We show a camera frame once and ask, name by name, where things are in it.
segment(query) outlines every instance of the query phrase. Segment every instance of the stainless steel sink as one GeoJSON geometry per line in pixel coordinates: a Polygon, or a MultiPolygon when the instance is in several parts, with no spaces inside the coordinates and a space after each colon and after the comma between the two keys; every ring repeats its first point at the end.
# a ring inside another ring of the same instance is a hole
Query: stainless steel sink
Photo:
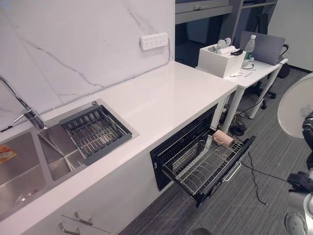
{"type": "Polygon", "coordinates": [[[43,130],[38,136],[53,180],[86,167],[83,156],[60,125],[43,130]]]}
{"type": "MultiPolygon", "coordinates": [[[[114,118],[121,121],[119,125],[131,130],[132,139],[138,136],[138,133],[102,100],[98,102],[105,106],[114,118]]],[[[5,142],[0,142],[0,145],[7,145],[17,153],[15,157],[0,164],[0,221],[88,167],[86,160],[89,156],[86,157],[82,151],[88,146],[81,146],[79,149],[59,122],[84,112],[90,106],[90,103],[83,105],[47,121],[46,130],[38,131],[33,127],[5,142]]],[[[100,140],[104,143],[105,139],[106,136],[103,135],[100,140]]],[[[89,139],[91,145],[96,141],[96,138],[89,139]]],[[[118,145],[118,141],[113,143],[116,147],[121,145],[118,145]]]]}
{"type": "Polygon", "coordinates": [[[46,186],[31,132],[2,144],[17,155],[0,164],[0,218],[34,200],[46,186]]]}

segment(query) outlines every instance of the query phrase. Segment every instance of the orange packet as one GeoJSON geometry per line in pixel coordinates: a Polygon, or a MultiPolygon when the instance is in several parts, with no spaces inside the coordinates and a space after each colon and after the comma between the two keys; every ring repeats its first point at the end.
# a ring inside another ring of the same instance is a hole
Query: orange packet
{"type": "Polygon", "coordinates": [[[17,154],[6,145],[0,146],[0,164],[15,157],[17,154]]]}

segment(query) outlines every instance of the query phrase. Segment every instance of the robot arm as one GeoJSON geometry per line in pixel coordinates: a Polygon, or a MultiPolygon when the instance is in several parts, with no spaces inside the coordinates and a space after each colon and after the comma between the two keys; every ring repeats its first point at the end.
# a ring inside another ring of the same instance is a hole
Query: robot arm
{"type": "MultiPolygon", "coordinates": [[[[304,120],[303,136],[313,150],[313,112],[304,120]]],[[[289,212],[285,226],[290,235],[313,235],[313,153],[307,159],[309,173],[290,174],[287,181],[289,190],[289,212]]]]}

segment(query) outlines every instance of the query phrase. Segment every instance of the white box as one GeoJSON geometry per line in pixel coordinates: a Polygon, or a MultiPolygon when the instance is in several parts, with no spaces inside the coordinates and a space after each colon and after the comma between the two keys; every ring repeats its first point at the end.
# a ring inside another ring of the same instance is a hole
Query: white box
{"type": "Polygon", "coordinates": [[[219,55],[208,50],[213,46],[216,47],[216,44],[200,49],[198,66],[196,68],[222,78],[238,72],[244,61],[246,52],[244,51],[238,56],[219,55]]]}

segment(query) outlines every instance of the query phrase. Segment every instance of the wire rack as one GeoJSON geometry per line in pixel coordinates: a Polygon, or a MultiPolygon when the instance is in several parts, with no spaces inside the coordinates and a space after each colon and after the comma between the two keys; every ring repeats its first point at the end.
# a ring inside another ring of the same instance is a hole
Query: wire rack
{"type": "Polygon", "coordinates": [[[99,106],[62,124],[84,158],[108,149],[108,146],[127,135],[131,136],[128,129],[110,117],[110,113],[104,109],[99,106]]]}
{"type": "Polygon", "coordinates": [[[194,140],[184,154],[176,154],[163,167],[193,195],[204,193],[243,146],[237,140],[229,147],[217,145],[208,135],[207,141],[194,140]]]}

